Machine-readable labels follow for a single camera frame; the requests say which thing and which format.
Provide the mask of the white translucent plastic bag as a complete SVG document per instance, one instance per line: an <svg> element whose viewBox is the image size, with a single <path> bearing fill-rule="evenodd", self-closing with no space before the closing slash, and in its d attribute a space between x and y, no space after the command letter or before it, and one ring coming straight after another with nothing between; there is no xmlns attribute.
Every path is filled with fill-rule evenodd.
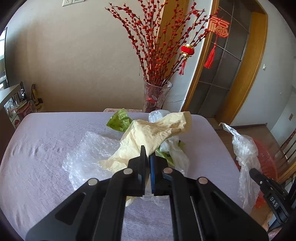
<svg viewBox="0 0 296 241"><path fill-rule="evenodd" d="M167 160L168 164L180 171L183 175L188 173L189 159L183 151L185 144L179 136L166 139L156 150L156 154Z"/></svg>

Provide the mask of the yellow handled tool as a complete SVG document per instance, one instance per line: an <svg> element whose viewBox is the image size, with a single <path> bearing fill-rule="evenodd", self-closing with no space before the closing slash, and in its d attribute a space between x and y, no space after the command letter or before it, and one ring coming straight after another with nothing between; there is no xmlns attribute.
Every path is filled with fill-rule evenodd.
<svg viewBox="0 0 296 241"><path fill-rule="evenodd" d="M33 83L31 86L31 99L34 103L34 107L37 112L43 112L44 111L44 102L41 97L38 96L36 91L36 85Z"/></svg>

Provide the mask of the clear bubble wrap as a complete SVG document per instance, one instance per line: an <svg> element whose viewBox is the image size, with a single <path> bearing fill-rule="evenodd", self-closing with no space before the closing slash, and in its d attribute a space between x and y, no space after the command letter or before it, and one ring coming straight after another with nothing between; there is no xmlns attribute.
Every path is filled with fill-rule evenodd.
<svg viewBox="0 0 296 241"><path fill-rule="evenodd" d="M67 153L62 164L62 168L68 172L73 189L77 190L91 178L98 180L110 178L112 172L103 167L103 162L118 148L118 139L86 132L78 146Z"/></svg>

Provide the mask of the red lined trash basket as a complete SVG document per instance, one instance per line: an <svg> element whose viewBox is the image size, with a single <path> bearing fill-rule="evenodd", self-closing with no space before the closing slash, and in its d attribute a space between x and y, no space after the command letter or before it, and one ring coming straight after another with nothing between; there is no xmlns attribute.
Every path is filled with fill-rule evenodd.
<svg viewBox="0 0 296 241"><path fill-rule="evenodd" d="M278 172L271 154L268 152L264 144L262 144L257 139L253 139L253 140L258 149L257 157L260 162L262 174L264 174L268 178L278 181ZM238 161L235 159L234 162L238 170L240 171L241 166L238 164ZM266 201L263 198L263 193L260 191L254 207L261 208L264 204L266 204Z"/></svg>

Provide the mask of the lilac tablecloth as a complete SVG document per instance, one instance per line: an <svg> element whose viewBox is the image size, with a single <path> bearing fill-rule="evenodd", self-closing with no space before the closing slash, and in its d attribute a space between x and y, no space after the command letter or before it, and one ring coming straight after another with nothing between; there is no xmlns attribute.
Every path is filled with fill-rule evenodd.
<svg viewBox="0 0 296 241"><path fill-rule="evenodd" d="M110 117L110 113L31 113L23 119L1 162L1 210L21 238L73 193L62 164L87 132L121 139L122 133L106 126ZM208 178L242 205L239 171L210 123L193 115L191 130L180 138L190 160L188 176Z"/></svg>

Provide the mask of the red fu knot ornament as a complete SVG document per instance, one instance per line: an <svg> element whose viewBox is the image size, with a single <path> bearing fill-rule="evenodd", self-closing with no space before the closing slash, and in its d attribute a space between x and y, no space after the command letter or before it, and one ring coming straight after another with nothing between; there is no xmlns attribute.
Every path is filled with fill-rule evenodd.
<svg viewBox="0 0 296 241"><path fill-rule="evenodd" d="M229 36L228 29L230 26L230 22L222 17L218 17L218 13L220 12L220 10L220 8L217 8L215 14L212 15L209 20L208 32L213 33L215 35L215 40L213 48L210 51L206 62L204 63L204 67L207 69L210 69L214 62L218 38L227 38Z"/></svg>

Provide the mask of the red berry branch bouquet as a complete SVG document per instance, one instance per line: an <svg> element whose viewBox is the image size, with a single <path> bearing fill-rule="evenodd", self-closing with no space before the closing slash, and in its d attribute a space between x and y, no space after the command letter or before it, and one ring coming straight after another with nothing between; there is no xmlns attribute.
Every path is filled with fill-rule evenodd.
<svg viewBox="0 0 296 241"><path fill-rule="evenodd" d="M125 28L139 59L143 77L150 83L170 81L179 73L183 56L181 47L196 46L208 35L211 15L182 1L139 1L142 13L127 4L110 4L107 11Z"/></svg>

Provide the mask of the glass panel sliding door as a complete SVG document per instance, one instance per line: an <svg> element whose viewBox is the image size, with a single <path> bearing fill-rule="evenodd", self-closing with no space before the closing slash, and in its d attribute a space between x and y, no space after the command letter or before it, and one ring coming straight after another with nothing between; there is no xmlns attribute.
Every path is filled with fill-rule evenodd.
<svg viewBox="0 0 296 241"><path fill-rule="evenodd" d="M216 43L211 68L203 68L188 107L192 114L206 118L216 116L228 95L243 60L249 38L251 11L243 1L219 1L218 17L230 23L229 36L212 36L210 49Z"/></svg>

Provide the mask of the red lantern ornament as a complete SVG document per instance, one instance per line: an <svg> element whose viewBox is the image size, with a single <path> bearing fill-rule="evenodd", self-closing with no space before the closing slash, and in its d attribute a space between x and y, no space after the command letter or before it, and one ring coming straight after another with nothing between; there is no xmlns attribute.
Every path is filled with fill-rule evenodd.
<svg viewBox="0 0 296 241"><path fill-rule="evenodd" d="M183 61L182 61L182 65L179 71L179 75L184 75L184 70L185 70L185 66L187 63L187 59L189 57L191 57L192 55L194 55L194 47L190 44L185 44L181 47L181 52L182 52L182 56L183 56Z"/></svg>

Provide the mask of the green plastic bag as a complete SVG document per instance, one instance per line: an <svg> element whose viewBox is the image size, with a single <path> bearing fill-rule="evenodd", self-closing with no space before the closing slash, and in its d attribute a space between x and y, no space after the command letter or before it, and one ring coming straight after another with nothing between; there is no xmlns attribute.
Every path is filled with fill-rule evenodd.
<svg viewBox="0 0 296 241"><path fill-rule="evenodd" d="M128 116L126 110L120 109L118 110L107 122L106 126L118 131L124 133L130 124L132 123L132 119Z"/></svg>

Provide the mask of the red white box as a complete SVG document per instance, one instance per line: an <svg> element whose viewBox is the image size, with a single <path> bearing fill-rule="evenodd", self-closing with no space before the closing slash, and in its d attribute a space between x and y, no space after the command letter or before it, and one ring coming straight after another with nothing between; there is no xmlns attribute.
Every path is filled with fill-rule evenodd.
<svg viewBox="0 0 296 241"><path fill-rule="evenodd" d="M13 120L13 124L15 126L15 128L17 128L19 126L19 124L21 123L21 121L30 113L32 113L32 107L29 103L26 103L20 107L18 107L16 109L16 117Z"/></svg>

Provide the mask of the white wall outlet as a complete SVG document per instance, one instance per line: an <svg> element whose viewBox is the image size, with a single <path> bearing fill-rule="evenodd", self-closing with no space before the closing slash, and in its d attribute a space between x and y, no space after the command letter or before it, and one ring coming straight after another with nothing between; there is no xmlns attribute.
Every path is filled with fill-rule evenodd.
<svg viewBox="0 0 296 241"><path fill-rule="evenodd" d="M69 6L72 4L82 3L85 2L85 0L63 0L62 6Z"/></svg>

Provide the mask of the wooden chair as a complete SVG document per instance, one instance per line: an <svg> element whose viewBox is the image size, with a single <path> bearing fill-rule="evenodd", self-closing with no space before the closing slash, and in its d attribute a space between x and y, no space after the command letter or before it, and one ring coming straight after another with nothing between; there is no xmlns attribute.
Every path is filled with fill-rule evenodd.
<svg viewBox="0 0 296 241"><path fill-rule="evenodd" d="M274 160L278 181L283 183L295 173L295 130L281 145Z"/></svg>

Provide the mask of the clear glass vase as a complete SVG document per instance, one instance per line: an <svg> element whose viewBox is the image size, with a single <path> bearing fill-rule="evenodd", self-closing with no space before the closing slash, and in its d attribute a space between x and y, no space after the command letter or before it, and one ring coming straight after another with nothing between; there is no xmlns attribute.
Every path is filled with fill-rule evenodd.
<svg viewBox="0 0 296 241"><path fill-rule="evenodd" d="M144 105L142 111L150 113L162 109L168 93L173 88L170 81L150 83L144 78Z"/></svg>

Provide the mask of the beige paper bag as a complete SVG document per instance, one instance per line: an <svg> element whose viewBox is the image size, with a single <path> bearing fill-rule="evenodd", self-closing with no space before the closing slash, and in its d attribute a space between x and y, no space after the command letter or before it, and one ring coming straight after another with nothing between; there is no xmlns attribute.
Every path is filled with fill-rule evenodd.
<svg viewBox="0 0 296 241"><path fill-rule="evenodd" d="M130 159L139 156L141 146L150 156L166 139L186 133L191 125L192 117L187 111L167 114L155 123L133 120L120 140L120 147L103 162L103 167L112 173L124 169Z"/></svg>

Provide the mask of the clear plastic bag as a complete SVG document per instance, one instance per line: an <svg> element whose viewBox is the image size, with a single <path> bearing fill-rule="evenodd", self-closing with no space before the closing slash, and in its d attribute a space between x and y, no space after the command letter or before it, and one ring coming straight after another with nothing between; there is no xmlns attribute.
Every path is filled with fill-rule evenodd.
<svg viewBox="0 0 296 241"><path fill-rule="evenodd" d="M242 135L231 126L220 123L224 131L232 135L232 144L236 160L241 167L238 196L243 202L243 210L250 214L259 196L259 185L250 177L250 170L255 168L262 173L258 159L258 148L254 140Z"/></svg>

